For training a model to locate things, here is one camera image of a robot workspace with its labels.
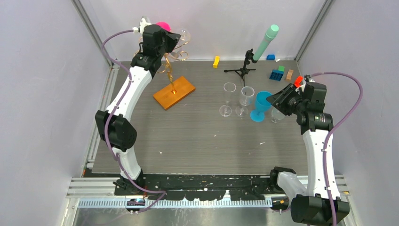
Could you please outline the blue wine glass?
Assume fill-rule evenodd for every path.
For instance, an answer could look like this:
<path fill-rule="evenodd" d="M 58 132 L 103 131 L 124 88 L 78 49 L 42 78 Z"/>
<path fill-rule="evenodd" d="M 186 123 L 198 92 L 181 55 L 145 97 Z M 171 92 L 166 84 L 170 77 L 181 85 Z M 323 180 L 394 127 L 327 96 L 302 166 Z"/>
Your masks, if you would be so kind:
<path fill-rule="evenodd" d="M 255 122 L 262 122 L 265 119 L 265 112 L 271 108 L 271 103 L 267 100 L 272 94 L 268 91 L 261 91 L 255 97 L 255 109 L 250 113 L 250 117 Z"/>

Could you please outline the pink wine glass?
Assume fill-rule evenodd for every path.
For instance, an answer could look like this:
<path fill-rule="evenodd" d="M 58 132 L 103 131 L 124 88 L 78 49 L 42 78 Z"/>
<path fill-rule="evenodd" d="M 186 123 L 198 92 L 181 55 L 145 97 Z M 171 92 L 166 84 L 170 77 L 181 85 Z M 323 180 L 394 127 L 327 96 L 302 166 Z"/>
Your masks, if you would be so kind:
<path fill-rule="evenodd" d="M 160 21 L 157 22 L 156 25 L 160 26 L 162 29 L 166 30 L 167 32 L 171 32 L 171 27 L 167 22 Z"/>

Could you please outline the clear round wine glass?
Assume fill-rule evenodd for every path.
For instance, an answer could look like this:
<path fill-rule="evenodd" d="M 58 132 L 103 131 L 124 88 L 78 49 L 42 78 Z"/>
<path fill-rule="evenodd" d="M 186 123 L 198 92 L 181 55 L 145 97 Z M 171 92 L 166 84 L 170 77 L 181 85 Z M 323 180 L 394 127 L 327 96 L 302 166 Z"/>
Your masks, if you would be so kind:
<path fill-rule="evenodd" d="M 248 114 L 248 106 L 253 103 L 255 90 L 250 86 L 244 86 L 239 93 L 239 104 L 235 112 L 239 117 L 245 117 Z"/>

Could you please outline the clear flute wine glass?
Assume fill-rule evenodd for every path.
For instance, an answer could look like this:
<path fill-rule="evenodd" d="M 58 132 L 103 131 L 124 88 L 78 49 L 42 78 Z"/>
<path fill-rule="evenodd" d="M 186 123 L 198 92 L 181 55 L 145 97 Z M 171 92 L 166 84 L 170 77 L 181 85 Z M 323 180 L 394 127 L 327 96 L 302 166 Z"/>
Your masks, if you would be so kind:
<path fill-rule="evenodd" d="M 232 113 L 230 102 L 235 90 L 236 90 L 236 85 L 232 82 L 227 82 L 223 86 L 224 104 L 219 108 L 219 113 L 223 117 L 228 117 Z"/>

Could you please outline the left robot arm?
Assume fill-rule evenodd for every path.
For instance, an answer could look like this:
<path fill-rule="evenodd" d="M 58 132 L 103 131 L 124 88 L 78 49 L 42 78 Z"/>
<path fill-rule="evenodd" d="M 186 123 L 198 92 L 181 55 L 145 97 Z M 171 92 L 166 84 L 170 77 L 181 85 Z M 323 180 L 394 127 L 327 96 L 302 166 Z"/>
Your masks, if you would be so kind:
<path fill-rule="evenodd" d="M 112 38 L 129 32 L 140 32 L 142 42 L 139 43 L 139 51 L 132 58 L 130 68 L 127 68 L 110 57 L 104 51 L 104 47 Z M 165 30 L 158 24 L 149 24 L 143 28 L 134 27 L 116 33 L 102 43 L 103 54 L 126 70 L 127 78 L 110 105 L 105 110 L 96 112 L 95 121 L 100 138 L 106 143 L 119 165 L 121 184 L 133 195 L 147 190 L 144 188 L 143 171 L 134 151 L 137 131 L 130 123 L 130 118 L 144 89 L 161 67 L 162 58 L 165 54 L 173 52 L 180 39 L 179 33 Z"/>

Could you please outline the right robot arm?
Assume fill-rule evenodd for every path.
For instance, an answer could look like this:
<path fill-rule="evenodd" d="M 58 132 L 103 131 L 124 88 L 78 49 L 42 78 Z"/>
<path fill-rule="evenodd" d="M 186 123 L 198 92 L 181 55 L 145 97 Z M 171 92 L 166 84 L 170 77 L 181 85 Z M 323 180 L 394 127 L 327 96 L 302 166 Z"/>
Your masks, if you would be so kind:
<path fill-rule="evenodd" d="M 303 185 L 292 169 L 275 167 L 269 179 L 274 193 L 289 198 L 291 218 L 296 223 L 335 226 L 350 212 L 341 199 L 332 159 L 332 116 L 325 113 L 325 85 L 308 82 L 302 88 L 290 83 L 267 101 L 285 116 L 296 115 L 307 152 L 308 179 Z"/>

